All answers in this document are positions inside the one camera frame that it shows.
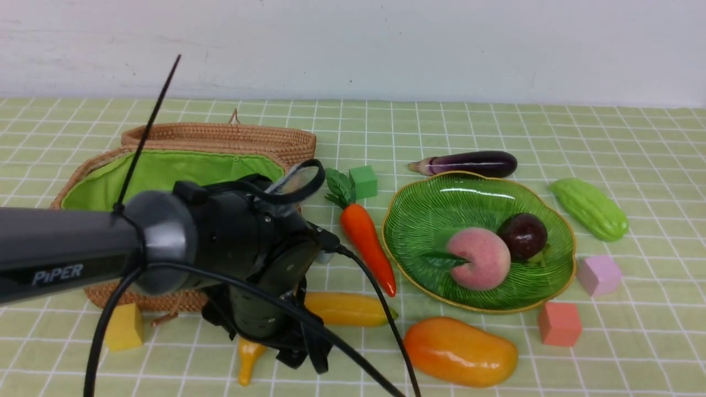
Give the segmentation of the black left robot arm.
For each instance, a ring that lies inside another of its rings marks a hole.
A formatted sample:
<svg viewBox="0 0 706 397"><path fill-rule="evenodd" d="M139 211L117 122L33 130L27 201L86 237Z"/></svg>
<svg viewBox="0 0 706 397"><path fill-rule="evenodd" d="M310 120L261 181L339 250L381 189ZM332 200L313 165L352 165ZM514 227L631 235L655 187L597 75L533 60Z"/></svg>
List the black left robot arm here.
<svg viewBox="0 0 706 397"><path fill-rule="evenodd" d="M2 208L2 305L83 289L148 266L133 283L143 296L201 289L202 313L230 336L279 351L297 368L310 359L328 370L332 344L283 309L218 273L303 307L305 274L323 256L321 230L296 206L324 176L291 175L276 183L257 174L172 192L134 196L121 214L103 211Z"/></svg>

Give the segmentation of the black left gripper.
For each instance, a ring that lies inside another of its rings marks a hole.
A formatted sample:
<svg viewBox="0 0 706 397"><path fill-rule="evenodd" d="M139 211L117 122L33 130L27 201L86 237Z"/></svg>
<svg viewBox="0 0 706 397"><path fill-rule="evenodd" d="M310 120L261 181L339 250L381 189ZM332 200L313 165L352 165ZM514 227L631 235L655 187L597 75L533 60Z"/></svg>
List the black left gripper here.
<svg viewBox="0 0 706 397"><path fill-rule="evenodd" d="M282 242L267 255L263 268L245 281L277 298L284 296L285 302L301 307L303 298L297 295L299 284L306 281L305 274L319 251L319 245L308 237ZM208 299L201 310L202 318L221 326L229 337L240 335L248 341L275 348L276 360L292 369L298 369L309 358L318 374L329 370L331 342L313 331L303 331L296 319L278 307L223 284L204 287L202 291Z"/></svg>

